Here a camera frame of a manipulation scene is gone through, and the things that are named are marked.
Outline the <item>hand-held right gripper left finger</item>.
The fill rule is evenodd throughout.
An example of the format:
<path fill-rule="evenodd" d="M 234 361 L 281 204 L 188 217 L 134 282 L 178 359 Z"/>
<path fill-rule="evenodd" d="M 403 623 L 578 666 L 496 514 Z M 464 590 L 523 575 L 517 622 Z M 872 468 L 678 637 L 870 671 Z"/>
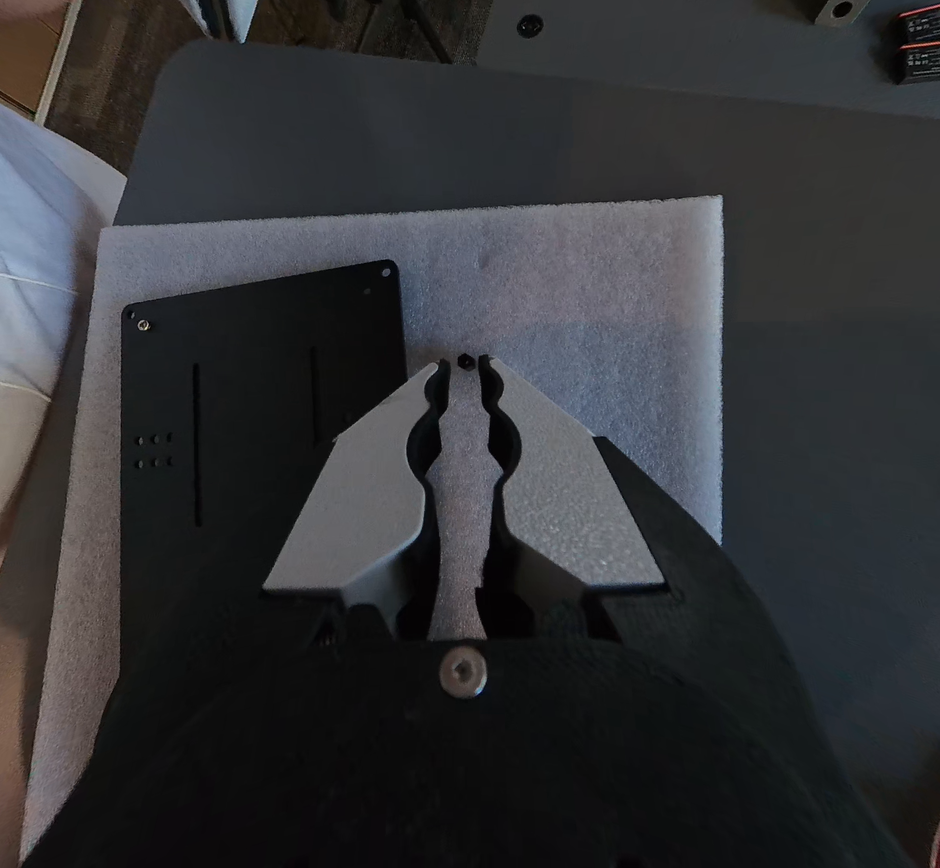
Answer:
<path fill-rule="evenodd" d="M 433 608 L 440 534 L 427 475 L 442 450 L 450 373 L 445 359 L 428 364 L 335 439 L 265 593 Z"/>

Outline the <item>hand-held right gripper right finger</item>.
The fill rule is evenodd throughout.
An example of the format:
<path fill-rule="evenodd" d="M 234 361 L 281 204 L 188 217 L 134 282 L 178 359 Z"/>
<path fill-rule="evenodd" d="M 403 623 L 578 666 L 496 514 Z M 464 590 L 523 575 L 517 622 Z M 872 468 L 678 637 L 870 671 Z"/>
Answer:
<path fill-rule="evenodd" d="M 594 434 L 500 359 L 480 357 L 478 371 L 488 450 L 501 469 L 479 595 L 550 609 L 664 591 Z"/>

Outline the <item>black metal plate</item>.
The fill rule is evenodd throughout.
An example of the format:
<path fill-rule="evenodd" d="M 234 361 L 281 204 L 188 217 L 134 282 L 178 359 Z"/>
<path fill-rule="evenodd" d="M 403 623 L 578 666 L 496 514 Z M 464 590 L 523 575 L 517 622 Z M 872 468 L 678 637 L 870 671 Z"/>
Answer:
<path fill-rule="evenodd" d="M 406 381 L 391 260 L 121 312 L 120 658 L 294 468 Z"/>

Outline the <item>dark grey desk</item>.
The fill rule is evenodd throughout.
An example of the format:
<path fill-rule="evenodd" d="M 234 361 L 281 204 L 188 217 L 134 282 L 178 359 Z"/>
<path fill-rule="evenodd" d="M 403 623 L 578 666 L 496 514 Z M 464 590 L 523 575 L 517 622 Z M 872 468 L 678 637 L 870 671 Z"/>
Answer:
<path fill-rule="evenodd" d="M 433 608 L 262 589 L 347 427 L 123 665 L 118 380 L 117 680 L 24 866 L 911 866 L 805 679 L 847 658 L 858 690 L 901 685 L 888 661 L 917 621 L 937 630 L 934 137 L 910 117 L 182 50 L 116 227 L 719 197 L 722 539 L 586 426 L 665 590 L 480 596 L 501 469 L 478 362 L 496 355 L 410 367 L 405 348 L 406 381 L 451 367 Z"/>
<path fill-rule="evenodd" d="M 492 69 L 938 119 L 938 82 L 896 84 L 894 18 L 938 0 L 871 0 L 845 28 L 824 0 L 493 0 L 477 63 Z M 522 39 L 521 16 L 542 33 Z"/>

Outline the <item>white foam sheet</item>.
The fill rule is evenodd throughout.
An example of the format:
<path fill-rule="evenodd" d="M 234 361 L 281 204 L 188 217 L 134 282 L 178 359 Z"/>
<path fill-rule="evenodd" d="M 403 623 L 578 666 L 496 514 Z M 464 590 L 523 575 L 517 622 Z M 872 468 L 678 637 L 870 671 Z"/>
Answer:
<path fill-rule="evenodd" d="M 383 259 L 399 267 L 410 367 L 496 355 L 722 539 L 719 197 L 103 230 L 22 860 L 87 763 L 118 676 L 121 309 Z"/>

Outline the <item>cardboard box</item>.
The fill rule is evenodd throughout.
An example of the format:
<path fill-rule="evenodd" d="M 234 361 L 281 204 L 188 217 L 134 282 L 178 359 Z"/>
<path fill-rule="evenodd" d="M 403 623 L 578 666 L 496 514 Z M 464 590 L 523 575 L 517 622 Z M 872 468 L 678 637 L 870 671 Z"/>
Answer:
<path fill-rule="evenodd" d="M 45 126 L 84 0 L 1 27 L 1 101 Z"/>

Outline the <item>black box red stripe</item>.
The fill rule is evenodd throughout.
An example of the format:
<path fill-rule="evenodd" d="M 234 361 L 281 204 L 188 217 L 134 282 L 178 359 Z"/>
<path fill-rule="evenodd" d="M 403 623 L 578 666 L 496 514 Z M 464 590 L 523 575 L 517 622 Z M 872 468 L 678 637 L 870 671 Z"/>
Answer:
<path fill-rule="evenodd" d="M 895 83 L 901 85 L 938 81 L 939 52 L 938 40 L 901 46 L 892 66 Z"/>
<path fill-rule="evenodd" d="M 911 9 L 895 17 L 901 48 L 939 43 L 939 4 Z"/>

